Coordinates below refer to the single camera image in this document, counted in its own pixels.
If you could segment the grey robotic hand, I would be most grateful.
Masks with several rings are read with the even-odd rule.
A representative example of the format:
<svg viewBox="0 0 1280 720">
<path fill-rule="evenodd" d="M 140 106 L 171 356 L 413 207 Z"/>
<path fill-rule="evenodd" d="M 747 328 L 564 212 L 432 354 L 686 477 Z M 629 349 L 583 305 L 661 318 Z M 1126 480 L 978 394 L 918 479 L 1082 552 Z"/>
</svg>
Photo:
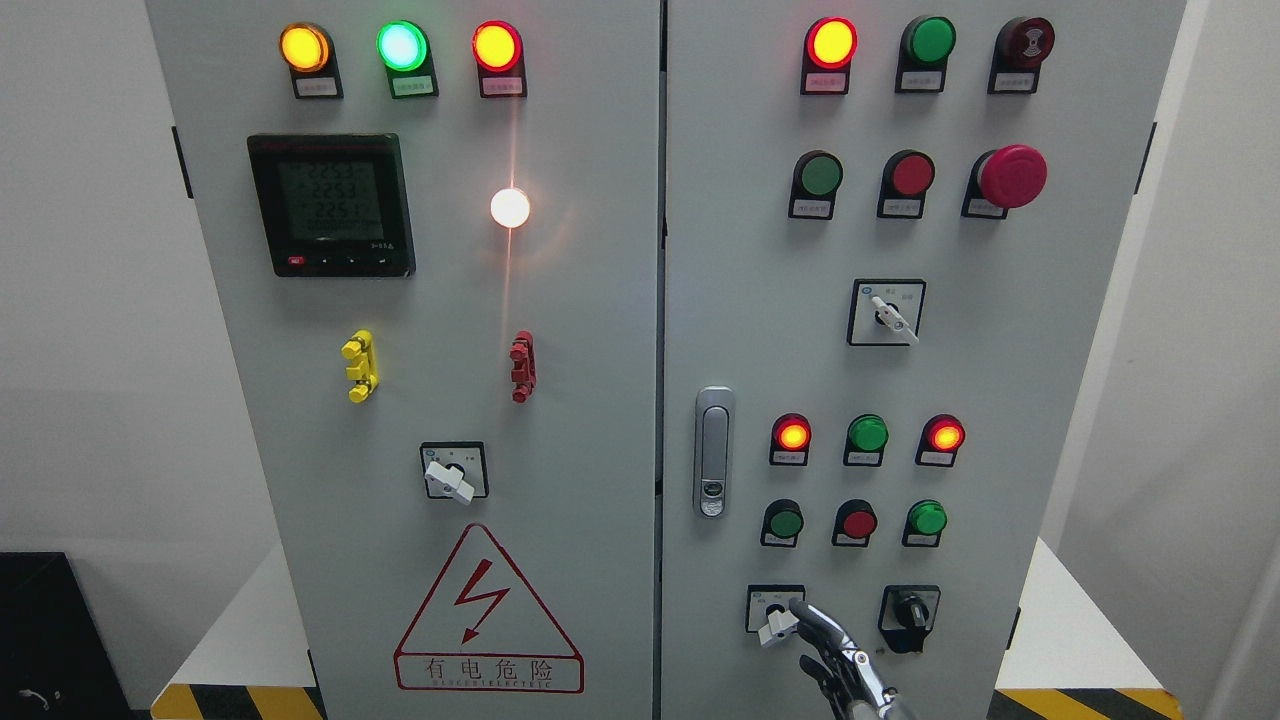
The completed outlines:
<svg viewBox="0 0 1280 720">
<path fill-rule="evenodd" d="M 818 660 L 799 659 L 815 680 L 836 719 L 915 719 L 916 715 L 873 667 L 870 655 L 831 616 L 800 598 L 788 601 L 797 634 L 815 648 Z"/>
</svg>

